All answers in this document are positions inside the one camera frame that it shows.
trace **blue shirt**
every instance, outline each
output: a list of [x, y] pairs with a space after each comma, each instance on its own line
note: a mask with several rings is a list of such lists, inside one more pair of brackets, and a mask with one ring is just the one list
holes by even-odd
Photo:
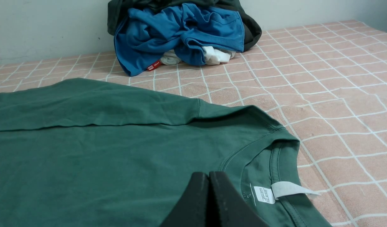
[[142, 73], [172, 49], [193, 66], [205, 64], [202, 46], [244, 50], [244, 26], [236, 11], [184, 3], [158, 14], [150, 9], [129, 9], [128, 14], [114, 43], [119, 63], [130, 76]]

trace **green t-shirt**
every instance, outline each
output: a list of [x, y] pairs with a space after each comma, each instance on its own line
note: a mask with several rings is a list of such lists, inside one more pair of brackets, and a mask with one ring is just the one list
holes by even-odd
[[304, 194], [253, 195], [300, 185], [298, 148], [254, 106], [88, 79], [0, 93], [0, 226], [158, 226], [196, 171], [225, 171], [270, 226], [330, 226]]

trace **pink mattress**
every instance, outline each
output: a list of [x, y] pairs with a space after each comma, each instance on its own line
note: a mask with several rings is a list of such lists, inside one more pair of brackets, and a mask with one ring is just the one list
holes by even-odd
[[77, 77], [256, 105], [300, 138], [300, 180], [333, 226], [387, 226], [387, 33], [355, 20], [268, 31], [228, 64], [132, 78], [114, 52], [10, 64], [0, 92]]

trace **white wall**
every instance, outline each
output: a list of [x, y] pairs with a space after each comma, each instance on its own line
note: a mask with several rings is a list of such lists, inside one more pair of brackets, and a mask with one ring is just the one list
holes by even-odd
[[[113, 50], [109, 0], [0, 0], [0, 64]], [[358, 19], [387, 31], [387, 0], [241, 0], [265, 30]]]

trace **clothing label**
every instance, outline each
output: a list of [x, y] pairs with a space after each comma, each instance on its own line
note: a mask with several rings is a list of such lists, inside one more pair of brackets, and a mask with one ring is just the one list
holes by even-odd
[[281, 196], [295, 195], [295, 194], [308, 194], [313, 199], [320, 195], [310, 189], [301, 187], [300, 185], [294, 184], [288, 181], [280, 181], [271, 185], [273, 196], [275, 200], [278, 200]]
[[272, 190], [264, 187], [254, 186], [255, 195], [257, 195], [257, 200], [264, 203], [274, 204], [275, 198], [273, 197]]
[[160, 65], [161, 65], [161, 62], [160, 62], [160, 60], [158, 60], [155, 63], [153, 63], [151, 66], [147, 67], [147, 70], [153, 71], [153, 70], [157, 69]]

